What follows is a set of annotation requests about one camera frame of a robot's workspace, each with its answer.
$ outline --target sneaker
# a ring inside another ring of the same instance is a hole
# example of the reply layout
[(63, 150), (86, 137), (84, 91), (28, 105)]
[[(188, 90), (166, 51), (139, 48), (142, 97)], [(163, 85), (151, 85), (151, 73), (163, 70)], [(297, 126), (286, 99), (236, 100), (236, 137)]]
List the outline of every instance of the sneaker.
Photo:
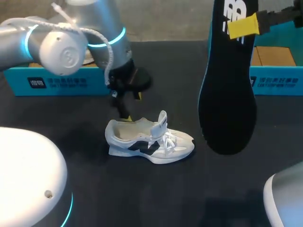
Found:
[(135, 122), (111, 120), (105, 129), (105, 138), (110, 155), (142, 156), (155, 164), (176, 162), (195, 148), (191, 136), (167, 128), (165, 111), (161, 111), (158, 122), (145, 118)]

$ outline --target robotic arm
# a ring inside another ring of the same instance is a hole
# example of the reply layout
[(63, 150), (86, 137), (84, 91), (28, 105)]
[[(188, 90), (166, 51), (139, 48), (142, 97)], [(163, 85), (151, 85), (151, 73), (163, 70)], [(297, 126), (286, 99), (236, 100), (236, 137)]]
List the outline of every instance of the robotic arm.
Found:
[(149, 75), (134, 65), (126, 28), (113, 0), (65, 0), (58, 15), (12, 18), (0, 25), (0, 71), (23, 63), (39, 63), (58, 76), (71, 75), (83, 64), (86, 48), (105, 69), (105, 84), (113, 91), (120, 117), (130, 120), (122, 98), (150, 85)]

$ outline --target black tabletop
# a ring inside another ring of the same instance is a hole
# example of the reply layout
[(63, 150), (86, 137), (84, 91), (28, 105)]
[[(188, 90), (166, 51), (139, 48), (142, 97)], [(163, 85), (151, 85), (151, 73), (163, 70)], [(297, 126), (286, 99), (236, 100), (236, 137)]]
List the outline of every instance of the black tabletop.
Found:
[(195, 138), (185, 160), (155, 165), (109, 156), (104, 130), (118, 114), (108, 97), (14, 97), (0, 80), (0, 125), (45, 135), (63, 153), (75, 199), (73, 226), (269, 227), (263, 186), (303, 160), (303, 97), (256, 97), (258, 122), (249, 145), (220, 156), (206, 145), (197, 116), (206, 42), (132, 48), (136, 64), (154, 78), (141, 102), (126, 99), (132, 117), (156, 121), (165, 110), (169, 128)]

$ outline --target black insole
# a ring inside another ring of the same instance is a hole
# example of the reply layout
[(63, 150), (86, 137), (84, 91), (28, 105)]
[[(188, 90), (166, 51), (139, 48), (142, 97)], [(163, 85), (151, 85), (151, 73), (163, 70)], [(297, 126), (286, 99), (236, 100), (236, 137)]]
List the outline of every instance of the black insole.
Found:
[(257, 10), (258, 0), (214, 1), (211, 50), (198, 110), (208, 146), (223, 155), (236, 154), (247, 146), (257, 119), (250, 83), (255, 36), (230, 40), (226, 21), (240, 14), (251, 16)]

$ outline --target white cable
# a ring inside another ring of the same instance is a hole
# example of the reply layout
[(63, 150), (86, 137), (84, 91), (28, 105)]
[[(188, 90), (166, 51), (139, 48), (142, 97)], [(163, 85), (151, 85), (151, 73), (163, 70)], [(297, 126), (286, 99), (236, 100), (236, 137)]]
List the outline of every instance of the white cable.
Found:
[(113, 49), (112, 49), (111, 45), (109, 44), (109, 41), (100, 32), (97, 32), (93, 29), (88, 29), (88, 28), (79, 28), (72, 21), (72, 19), (57, 4), (53, 3), (52, 7), (54, 8), (55, 11), (57, 11), (65, 19), (67, 19), (67, 21), (71, 24), (71, 27), (57, 25), (57, 24), (53, 24), (53, 23), (49, 23), (49, 22), (40, 21), (40, 20), (22, 18), (22, 17), (7, 19), (7, 20), (3, 21), (0, 24), (0, 26), (2, 26), (2, 25), (4, 26), (4, 25), (8, 25), (8, 24), (14, 24), (14, 23), (17, 23), (17, 22), (27, 21), (28, 23), (31, 23), (31, 24), (42, 25), (42, 26), (50, 27), (52, 29), (57, 29), (57, 30), (59, 29), (59, 30), (66, 31), (66, 32), (77, 32), (82, 37), (83, 36), (85, 37), (85, 35), (83, 33), (88, 33), (88, 34), (92, 34), (92, 35), (95, 35), (95, 36), (99, 37), (106, 44), (107, 50), (108, 50), (108, 63), (107, 63), (107, 66), (105, 67), (105, 71), (104, 71), (104, 80), (105, 80), (105, 85), (106, 86), (109, 85), (110, 84), (109, 83), (109, 72), (110, 72), (110, 70), (113, 66), (113, 63), (114, 63), (114, 52), (113, 52)]

